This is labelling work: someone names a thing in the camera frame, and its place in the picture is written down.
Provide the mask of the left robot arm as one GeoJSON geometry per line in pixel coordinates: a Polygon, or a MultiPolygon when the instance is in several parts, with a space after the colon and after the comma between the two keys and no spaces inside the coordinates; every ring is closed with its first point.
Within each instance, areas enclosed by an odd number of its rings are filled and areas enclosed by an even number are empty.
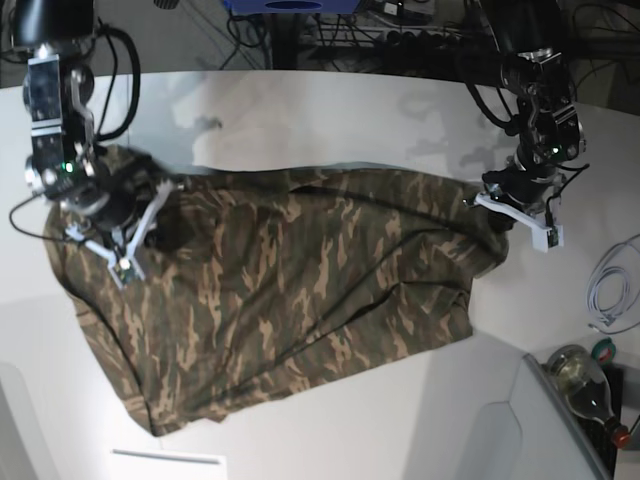
{"type": "Polygon", "coordinates": [[[464,53],[457,57],[457,68],[485,116],[518,139],[513,160],[483,174],[482,182],[491,199],[530,213],[552,186],[564,187],[564,171],[580,171],[569,164],[586,147],[563,55],[562,11],[556,1],[482,1],[480,8],[495,42],[498,86],[515,96],[516,115],[503,121],[488,111],[464,71],[464,53]]]}

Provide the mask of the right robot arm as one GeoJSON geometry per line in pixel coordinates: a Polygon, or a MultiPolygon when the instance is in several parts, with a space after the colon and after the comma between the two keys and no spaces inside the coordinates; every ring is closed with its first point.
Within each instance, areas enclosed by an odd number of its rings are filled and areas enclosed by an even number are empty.
{"type": "Polygon", "coordinates": [[[23,102],[32,153],[25,177],[33,196],[87,221],[114,256],[134,253],[171,185],[147,154],[133,151],[119,166],[107,162],[106,141],[128,130],[139,105],[141,65],[131,36],[100,23],[92,1],[18,1],[10,28],[12,49],[26,58],[23,102]],[[92,51],[83,45],[100,38],[123,44],[133,74],[128,111],[111,132],[101,130],[88,107],[95,78],[92,51]]]}

